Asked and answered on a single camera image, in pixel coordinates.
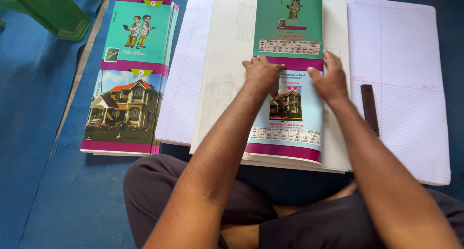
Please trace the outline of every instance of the stack of notebooks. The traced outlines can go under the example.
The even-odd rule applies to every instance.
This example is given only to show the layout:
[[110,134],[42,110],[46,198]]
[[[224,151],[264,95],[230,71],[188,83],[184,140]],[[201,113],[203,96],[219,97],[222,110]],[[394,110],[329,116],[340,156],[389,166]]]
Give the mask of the stack of notebooks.
[[90,104],[82,152],[144,156],[154,138],[179,6],[116,0]]

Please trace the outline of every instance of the white paper sheet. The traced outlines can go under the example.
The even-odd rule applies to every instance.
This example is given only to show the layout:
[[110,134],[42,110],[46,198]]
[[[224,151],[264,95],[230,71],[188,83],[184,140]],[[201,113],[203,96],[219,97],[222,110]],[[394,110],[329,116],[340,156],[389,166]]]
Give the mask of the white paper sheet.
[[187,2],[156,125],[156,140],[179,145],[192,141],[211,11],[212,0]]
[[450,181],[448,125],[432,6],[347,0],[352,101],[374,89],[380,138],[422,182]]

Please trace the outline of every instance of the knee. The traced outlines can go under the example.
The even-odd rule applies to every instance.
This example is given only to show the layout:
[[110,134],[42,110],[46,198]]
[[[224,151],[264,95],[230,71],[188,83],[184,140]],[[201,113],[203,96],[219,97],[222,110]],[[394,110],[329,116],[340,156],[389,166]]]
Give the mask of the knee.
[[142,157],[136,160],[132,165],[127,169],[123,185],[124,188],[130,186],[131,183],[136,183],[140,179],[151,174],[152,172],[161,171],[164,168],[163,164],[167,160],[168,155],[164,154],[155,154]]

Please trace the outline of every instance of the blank sheet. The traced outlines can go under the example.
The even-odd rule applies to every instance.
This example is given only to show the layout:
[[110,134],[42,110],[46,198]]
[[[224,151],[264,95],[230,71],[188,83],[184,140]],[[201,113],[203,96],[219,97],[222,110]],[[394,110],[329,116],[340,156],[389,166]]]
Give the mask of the blank sheet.
[[351,96],[372,84],[380,138],[418,180],[450,181],[448,125],[432,6],[347,0]]

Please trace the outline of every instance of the orange roof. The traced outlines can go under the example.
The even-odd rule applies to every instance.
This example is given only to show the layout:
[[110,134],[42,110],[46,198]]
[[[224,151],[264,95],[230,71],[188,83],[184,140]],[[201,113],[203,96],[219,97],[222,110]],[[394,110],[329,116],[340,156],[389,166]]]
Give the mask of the orange roof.
[[279,97],[284,97],[284,96],[288,96],[291,92],[293,92],[293,94],[295,94],[296,96],[299,96],[299,94],[295,91],[290,91],[290,92],[287,92],[287,93],[282,93],[282,94],[279,94]]
[[[134,83],[131,83],[131,84],[128,84],[128,85],[121,85],[121,86],[116,86],[114,87],[113,89],[109,90],[109,91],[120,91],[120,90],[128,90],[130,88],[132,88],[137,82],[134,82]],[[146,89],[151,89],[150,85],[148,85],[148,83],[146,82],[141,82],[141,84],[146,88]]]

